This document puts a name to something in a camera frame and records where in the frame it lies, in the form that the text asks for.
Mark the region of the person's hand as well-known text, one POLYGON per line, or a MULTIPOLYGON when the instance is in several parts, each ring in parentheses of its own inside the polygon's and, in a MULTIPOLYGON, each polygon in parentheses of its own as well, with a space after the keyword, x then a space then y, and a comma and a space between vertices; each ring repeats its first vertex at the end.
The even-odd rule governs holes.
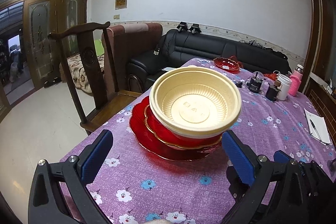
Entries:
POLYGON ((171 222, 166 219, 154 219, 151 221, 147 221, 144 224, 171 224, 171 222))

